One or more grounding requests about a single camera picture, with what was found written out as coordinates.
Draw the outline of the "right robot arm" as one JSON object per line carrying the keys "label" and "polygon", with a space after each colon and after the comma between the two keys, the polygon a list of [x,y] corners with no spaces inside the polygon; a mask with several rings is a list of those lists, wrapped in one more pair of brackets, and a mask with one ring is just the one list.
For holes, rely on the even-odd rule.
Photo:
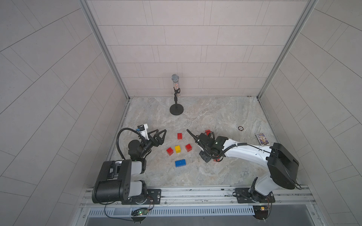
{"label": "right robot arm", "polygon": [[227,137],[215,137],[213,133],[201,133],[197,136],[190,131],[188,133],[201,148],[199,155],[206,163],[233,157],[268,169],[263,176],[254,179],[247,192],[236,192],[236,196],[253,202],[271,202],[272,191],[279,187],[289,190],[301,188],[297,183],[299,162],[282,144],[274,143],[271,147],[254,146]]}

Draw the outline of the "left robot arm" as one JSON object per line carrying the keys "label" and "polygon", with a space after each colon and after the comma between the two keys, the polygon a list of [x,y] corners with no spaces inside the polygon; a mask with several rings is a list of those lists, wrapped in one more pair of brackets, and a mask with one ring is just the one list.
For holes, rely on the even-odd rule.
{"label": "left robot arm", "polygon": [[[130,131],[139,138],[128,144],[130,159],[125,159],[119,145],[122,132]],[[137,130],[123,128],[117,133],[116,146],[121,155],[120,161],[105,161],[96,179],[92,201],[105,205],[111,202],[143,202],[148,198],[146,183],[142,180],[132,181],[132,176],[143,174],[146,170],[146,157],[153,147],[162,145],[167,130],[147,132],[145,125]]]}

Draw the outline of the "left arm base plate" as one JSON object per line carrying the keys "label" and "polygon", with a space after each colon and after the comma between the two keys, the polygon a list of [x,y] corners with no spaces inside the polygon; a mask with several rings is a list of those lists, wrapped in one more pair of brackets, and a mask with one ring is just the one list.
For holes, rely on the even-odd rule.
{"label": "left arm base plate", "polygon": [[126,201],[122,201],[122,205],[156,205],[160,204],[161,189],[147,189],[145,196],[133,196]]}

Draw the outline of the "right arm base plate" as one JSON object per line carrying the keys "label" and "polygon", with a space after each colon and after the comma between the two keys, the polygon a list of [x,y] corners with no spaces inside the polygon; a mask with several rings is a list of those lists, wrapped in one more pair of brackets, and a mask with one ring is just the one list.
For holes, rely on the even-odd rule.
{"label": "right arm base plate", "polygon": [[238,203],[275,203],[272,192],[264,196],[256,191],[250,193],[249,188],[236,188],[232,195],[237,198]]}

